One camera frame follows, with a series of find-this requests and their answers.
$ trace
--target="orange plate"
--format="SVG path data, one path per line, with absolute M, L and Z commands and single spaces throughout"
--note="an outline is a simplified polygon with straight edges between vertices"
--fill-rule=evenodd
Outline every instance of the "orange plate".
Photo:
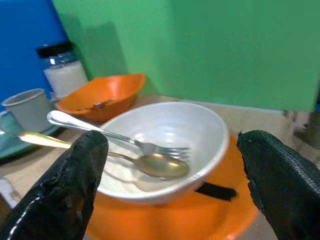
M 134 103 L 137 93 L 146 82 L 144 74 L 96 77 L 78 90 L 57 102 L 60 111 L 106 122 L 125 112 Z M 103 107 L 91 108 L 96 103 L 111 100 Z
M 157 206 L 128 204 L 97 193 L 87 231 L 95 240 L 228 240 L 255 219 L 236 139 L 207 182 L 234 188 L 231 202 L 192 192 Z

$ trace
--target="teal saucer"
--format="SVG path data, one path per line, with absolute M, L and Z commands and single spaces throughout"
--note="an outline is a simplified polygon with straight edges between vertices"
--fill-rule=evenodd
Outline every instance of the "teal saucer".
M 14 133 L 21 129 L 10 113 L 1 117 L 1 127 L 3 127 L 9 133 Z M 52 127 L 41 133 L 50 136 L 60 129 L 61 127 L 52 125 Z M 11 160 L 14 160 L 16 157 L 30 152 L 37 147 L 37 145 L 21 141 L 18 137 L 12 136 L 12 134 L 4 133 L 0 130 L 0 165 L 8 163 Z

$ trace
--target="white bowl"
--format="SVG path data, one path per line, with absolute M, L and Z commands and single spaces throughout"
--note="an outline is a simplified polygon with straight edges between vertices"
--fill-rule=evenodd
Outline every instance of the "white bowl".
M 197 104 L 165 102 L 127 111 L 102 129 L 164 147 L 189 147 L 186 177 L 165 180 L 147 176 L 132 163 L 108 157 L 98 191 L 135 204 L 164 204 L 200 187 L 222 159 L 229 142 L 224 121 L 214 111 Z M 132 144 L 108 137 L 109 151 L 137 158 L 142 153 Z

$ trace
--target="glass jar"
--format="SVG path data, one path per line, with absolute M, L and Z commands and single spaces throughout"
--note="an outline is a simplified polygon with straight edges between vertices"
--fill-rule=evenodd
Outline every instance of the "glass jar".
M 44 45 L 36 51 L 56 98 L 64 98 L 88 82 L 84 67 L 73 52 L 70 41 Z

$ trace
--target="green backdrop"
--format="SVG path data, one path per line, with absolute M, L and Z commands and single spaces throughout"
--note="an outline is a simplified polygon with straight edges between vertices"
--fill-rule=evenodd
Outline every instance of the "green backdrop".
M 53 0 L 90 78 L 146 73 L 144 93 L 312 111 L 318 0 Z

